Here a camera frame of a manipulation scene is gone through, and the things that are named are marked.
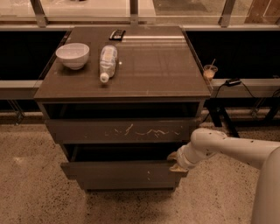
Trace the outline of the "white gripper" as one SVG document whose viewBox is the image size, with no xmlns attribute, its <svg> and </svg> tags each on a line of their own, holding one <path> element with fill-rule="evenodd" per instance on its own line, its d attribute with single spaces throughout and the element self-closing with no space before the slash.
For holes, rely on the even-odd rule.
<svg viewBox="0 0 280 224">
<path fill-rule="evenodd" d="M 191 144 L 181 146 L 177 152 L 172 152 L 167 159 L 169 161 L 177 159 L 177 163 L 171 166 L 169 171 L 178 173 L 182 177 L 186 177 L 188 170 L 193 169 L 199 162 L 199 158 Z"/>
</svg>

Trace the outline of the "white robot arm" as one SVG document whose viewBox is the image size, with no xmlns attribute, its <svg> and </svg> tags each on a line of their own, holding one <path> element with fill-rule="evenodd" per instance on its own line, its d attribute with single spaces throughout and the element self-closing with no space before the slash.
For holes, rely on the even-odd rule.
<svg viewBox="0 0 280 224">
<path fill-rule="evenodd" d="M 224 132 L 198 128 L 190 142 L 172 152 L 171 172 L 189 172 L 200 161 L 225 154 L 260 170 L 251 224 L 280 224 L 280 143 L 229 137 Z"/>
</svg>

